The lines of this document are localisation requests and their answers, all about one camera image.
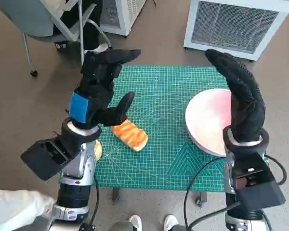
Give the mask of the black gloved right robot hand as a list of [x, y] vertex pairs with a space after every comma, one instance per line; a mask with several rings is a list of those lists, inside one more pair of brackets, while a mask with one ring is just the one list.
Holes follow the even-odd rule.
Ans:
[[208, 49], [208, 61], [225, 77], [231, 91], [231, 130], [239, 142], [258, 141], [265, 120], [265, 104], [252, 72], [236, 57]]

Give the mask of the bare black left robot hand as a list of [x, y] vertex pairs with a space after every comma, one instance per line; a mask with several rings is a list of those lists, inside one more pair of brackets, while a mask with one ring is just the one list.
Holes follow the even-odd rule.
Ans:
[[69, 105], [69, 116], [80, 129], [91, 129], [98, 124], [117, 126], [127, 119], [135, 93], [126, 93], [116, 107], [109, 107], [114, 96], [114, 82], [122, 65], [141, 54], [135, 50], [88, 51], [81, 68], [82, 79], [75, 88]]

